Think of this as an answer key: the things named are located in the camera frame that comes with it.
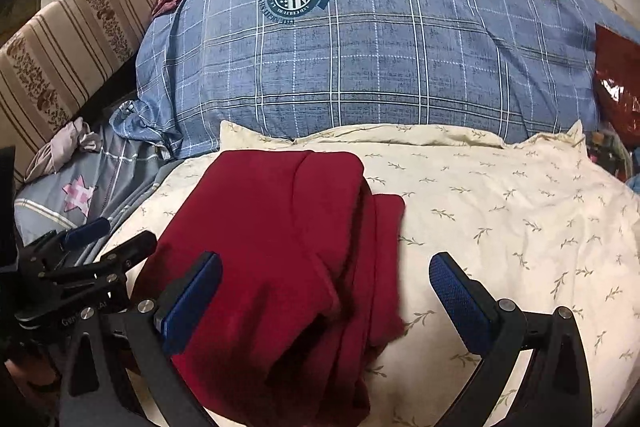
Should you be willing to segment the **dark red garment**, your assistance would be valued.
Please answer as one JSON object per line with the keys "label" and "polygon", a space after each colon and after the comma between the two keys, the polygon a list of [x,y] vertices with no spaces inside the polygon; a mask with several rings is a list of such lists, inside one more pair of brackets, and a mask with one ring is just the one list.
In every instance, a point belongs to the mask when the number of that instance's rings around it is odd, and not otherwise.
{"label": "dark red garment", "polygon": [[250,426],[356,426],[366,367],[404,331],[405,204],[351,153],[228,150],[163,231],[134,283],[154,298],[211,251],[221,283],[174,358],[207,410]]}

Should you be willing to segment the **grey quilt with pink star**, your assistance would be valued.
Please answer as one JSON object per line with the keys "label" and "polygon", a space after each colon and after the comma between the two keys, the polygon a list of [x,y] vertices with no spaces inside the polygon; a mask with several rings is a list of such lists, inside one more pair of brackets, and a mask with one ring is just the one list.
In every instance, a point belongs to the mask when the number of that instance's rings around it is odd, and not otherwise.
{"label": "grey quilt with pink star", "polygon": [[76,150],[59,172],[17,192],[14,219],[25,245],[99,218],[114,233],[178,166],[154,144],[117,135],[106,117],[89,127],[101,135],[99,152]]}

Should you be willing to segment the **crumpled grey-pink cloth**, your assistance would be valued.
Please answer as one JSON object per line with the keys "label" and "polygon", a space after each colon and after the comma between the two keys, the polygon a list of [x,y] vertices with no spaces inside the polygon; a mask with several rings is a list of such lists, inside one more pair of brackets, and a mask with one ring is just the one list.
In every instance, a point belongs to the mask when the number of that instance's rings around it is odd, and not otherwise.
{"label": "crumpled grey-pink cloth", "polygon": [[24,174],[24,182],[30,183],[42,176],[59,172],[73,157],[76,150],[99,152],[102,138],[91,130],[81,118],[77,118],[53,135],[53,138],[38,150]]}

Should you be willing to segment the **cream leaf-print pillow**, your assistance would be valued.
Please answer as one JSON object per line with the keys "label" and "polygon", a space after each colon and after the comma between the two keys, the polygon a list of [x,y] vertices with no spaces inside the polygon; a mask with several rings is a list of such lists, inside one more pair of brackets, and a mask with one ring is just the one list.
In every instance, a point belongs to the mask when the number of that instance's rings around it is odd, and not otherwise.
{"label": "cream leaf-print pillow", "polygon": [[497,298],[572,312],[594,425],[612,421],[638,383],[639,197],[588,158],[580,124],[518,144],[434,124],[343,126],[287,140],[225,122],[220,137],[224,150],[353,153],[374,193],[404,200],[405,332],[364,373],[368,425],[435,425],[477,367],[428,280],[441,251]]}

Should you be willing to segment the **striped floral sofa cushion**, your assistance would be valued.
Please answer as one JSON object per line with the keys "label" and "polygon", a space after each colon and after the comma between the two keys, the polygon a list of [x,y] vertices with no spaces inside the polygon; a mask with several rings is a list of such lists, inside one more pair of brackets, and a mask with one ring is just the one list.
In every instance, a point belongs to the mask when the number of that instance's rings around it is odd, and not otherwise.
{"label": "striped floral sofa cushion", "polygon": [[14,183],[139,49],[156,0],[54,0],[1,47],[1,145]]}

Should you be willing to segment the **red plastic bag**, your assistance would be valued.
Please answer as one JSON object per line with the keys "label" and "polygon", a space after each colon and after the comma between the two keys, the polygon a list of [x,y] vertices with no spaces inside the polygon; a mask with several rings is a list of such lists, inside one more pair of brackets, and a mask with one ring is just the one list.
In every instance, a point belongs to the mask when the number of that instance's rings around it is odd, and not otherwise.
{"label": "red plastic bag", "polygon": [[605,26],[596,26],[593,90],[601,118],[628,148],[640,143],[638,43]]}

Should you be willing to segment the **blue plaid pillow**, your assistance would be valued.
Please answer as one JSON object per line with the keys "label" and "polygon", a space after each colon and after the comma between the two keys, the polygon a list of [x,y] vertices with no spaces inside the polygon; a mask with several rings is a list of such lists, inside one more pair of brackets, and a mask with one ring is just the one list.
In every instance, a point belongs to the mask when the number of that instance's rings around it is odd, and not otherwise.
{"label": "blue plaid pillow", "polygon": [[182,0],[137,54],[114,131],[171,158],[213,152],[223,121],[281,139],[351,124],[442,124],[509,143],[592,128],[597,0]]}

